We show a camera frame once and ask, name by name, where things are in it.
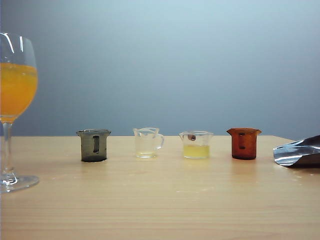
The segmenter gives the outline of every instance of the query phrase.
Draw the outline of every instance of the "measuring cup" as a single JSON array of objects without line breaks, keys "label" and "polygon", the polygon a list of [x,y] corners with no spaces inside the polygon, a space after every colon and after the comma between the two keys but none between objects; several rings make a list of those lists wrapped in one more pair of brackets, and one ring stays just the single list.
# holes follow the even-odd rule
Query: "measuring cup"
[{"label": "measuring cup", "polygon": [[183,156],[188,159],[209,158],[209,140],[213,135],[212,132],[197,130],[179,133],[183,143]]},{"label": "measuring cup", "polygon": [[257,135],[262,133],[256,128],[238,127],[226,131],[231,135],[231,154],[234,159],[251,160],[257,157]]},{"label": "measuring cup", "polygon": [[101,162],[107,159],[108,129],[86,129],[77,131],[81,138],[81,161]]},{"label": "measuring cup", "polygon": [[159,134],[159,128],[134,128],[135,156],[138,158],[154,158],[157,150],[162,148],[165,138]]}]

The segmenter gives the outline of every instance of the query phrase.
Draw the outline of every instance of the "blue-gray background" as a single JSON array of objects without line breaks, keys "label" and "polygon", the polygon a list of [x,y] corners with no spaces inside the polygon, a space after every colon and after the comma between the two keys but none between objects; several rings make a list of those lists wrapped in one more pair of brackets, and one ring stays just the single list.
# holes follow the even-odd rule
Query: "blue-gray background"
[{"label": "blue-gray background", "polygon": [[2,0],[39,84],[19,136],[320,133],[319,0]]}]

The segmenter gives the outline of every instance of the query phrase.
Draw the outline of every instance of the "dark gray measuring cup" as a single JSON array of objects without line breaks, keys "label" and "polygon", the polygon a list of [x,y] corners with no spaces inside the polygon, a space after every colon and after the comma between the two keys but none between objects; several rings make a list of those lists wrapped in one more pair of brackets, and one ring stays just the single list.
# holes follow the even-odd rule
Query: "dark gray measuring cup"
[{"label": "dark gray measuring cup", "polygon": [[107,159],[107,129],[86,129],[77,131],[81,138],[81,161],[101,162]]}]

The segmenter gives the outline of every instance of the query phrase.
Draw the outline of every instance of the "brown measuring cup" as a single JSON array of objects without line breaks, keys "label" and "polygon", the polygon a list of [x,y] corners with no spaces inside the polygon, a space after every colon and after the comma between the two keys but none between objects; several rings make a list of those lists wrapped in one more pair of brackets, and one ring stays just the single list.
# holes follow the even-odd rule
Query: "brown measuring cup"
[{"label": "brown measuring cup", "polygon": [[251,160],[257,157],[257,135],[262,133],[256,128],[238,127],[226,131],[231,135],[232,157],[235,159]]}]

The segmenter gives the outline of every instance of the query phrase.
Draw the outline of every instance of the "glass stem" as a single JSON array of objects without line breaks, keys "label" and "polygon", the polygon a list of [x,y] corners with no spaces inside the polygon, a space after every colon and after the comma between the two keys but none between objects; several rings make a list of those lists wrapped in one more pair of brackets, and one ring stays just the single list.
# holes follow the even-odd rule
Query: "glass stem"
[{"label": "glass stem", "polygon": [[14,167],[11,156],[11,128],[12,123],[4,122],[3,140],[1,141],[1,180],[14,175]]}]

